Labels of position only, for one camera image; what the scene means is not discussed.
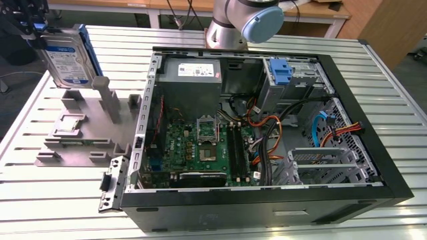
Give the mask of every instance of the hard drive label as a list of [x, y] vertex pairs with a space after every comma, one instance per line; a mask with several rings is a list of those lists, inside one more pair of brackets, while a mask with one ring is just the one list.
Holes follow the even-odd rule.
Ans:
[[45, 53], [57, 70], [58, 77], [65, 82], [70, 84], [86, 84], [89, 82], [74, 48], [48, 46]]
[[213, 77], [213, 64], [181, 63], [177, 66], [180, 77]]

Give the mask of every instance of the blue cable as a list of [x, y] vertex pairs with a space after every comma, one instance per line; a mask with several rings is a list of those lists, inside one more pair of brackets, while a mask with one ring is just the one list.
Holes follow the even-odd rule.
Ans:
[[317, 139], [317, 122], [319, 119], [327, 119], [327, 113], [324, 111], [320, 111], [320, 114], [317, 116], [315, 116], [313, 121], [312, 121], [312, 126], [311, 126], [311, 136], [312, 136], [312, 142], [313, 142], [313, 146], [316, 148], [320, 147], [320, 143], [319, 143], [319, 139]]

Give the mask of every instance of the table surface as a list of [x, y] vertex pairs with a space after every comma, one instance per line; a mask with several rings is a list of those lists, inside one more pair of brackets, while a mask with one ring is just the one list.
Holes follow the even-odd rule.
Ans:
[[[109, 88], [141, 94], [153, 46], [204, 47], [201, 31], [86, 26]], [[0, 239], [388, 240], [427, 237], [427, 118], [396, 79], [356, 40], [275, 36], [249, 50], [331, 55], [415, 197], [335, 225], [142, 233], [122, 212], [98, 214], [106, 168], [36, 167], [64, 105], [45, 73], [0, 143]], [[96, 91], [81, 90], [84, 97]]]
[[[215, 0], [193, 0], [192, 7], [196, 11], [212, 12]], [[90, 5], [102, 7], [132, 7], [132, 8], [152, 8], [169, 9], [166, 0], [48, 0], [49, 4], [68, 4], [68, 5]], [[186, 0], [169, 0], [174, 10], [186, 10]], [[327, 3], [308, 2], [299, 6], [300, 17], [312, 18], [337, 18], [349, 19], [351, 13], [341, 6], [339, 11], [328, 9]], [[285, 16], [296, 16], [296, 7], [285, 11]]]

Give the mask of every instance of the floor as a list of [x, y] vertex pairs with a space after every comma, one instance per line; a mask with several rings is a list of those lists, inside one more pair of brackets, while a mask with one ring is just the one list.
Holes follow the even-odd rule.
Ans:
[[[189, 24], [186, 30], [200, 30], [201, 27], [209, 26], [209, 18], [201, 17], [200, 22], [192, 18], [188, 19]], [[50, 15], [48, 17], [50, 26], [54, 27], [72, 27], [77, 23], [85, 23], [88, 25], [104, 25], [116, 27], [149, 27], [148, 16], [144, 14], [130, 13], [114, 13], [114, 12], [84, 12], [84, 11], [62, 11], [61, 19], [54, 19]], [[161, 27], [165, 29], [176, 29], [173, 22], [166, 16], [161, 16]], [[13, 121], [17, 117], [20, 110], [26, 102], [26, 99], [37, 85], [45, 67], [40, 60], [24, 66], [12, 66], [0, 57], [0, 78], [8, 85], [9, 90], [6, 93], [0, 93], [0, 140], [2, 139]], [[420, 108], [427, 111], [427, 65], [412, 60], [411, 56], [407, 56], [400, 65], [395, 68], [393, 74], [403, 84], [405, 90], [413, 97]]]

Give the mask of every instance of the ram slot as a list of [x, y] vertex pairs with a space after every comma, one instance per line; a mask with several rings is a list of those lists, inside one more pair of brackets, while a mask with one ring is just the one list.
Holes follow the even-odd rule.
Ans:
[[229, 173], [231, 179], [237, 178], [237, 162], [236, 162], [236, 148], [235, 148], [235, 138], [233, 138], [233, 127], [227, 127], [227, 148], [228, 148], [228, 161], [229, 161]]
[[244, 181], [248, 174], [248, 168], [247, 168], [247, 160], [245, 160], [245, 151], [243, 149], [244, 141], [241, 137], [240, 127], [233, 128], [233, 144], [235, 144], [235, 158], [236, 158], [237, 172], [239, 172], [237, 175], [240, 179]]

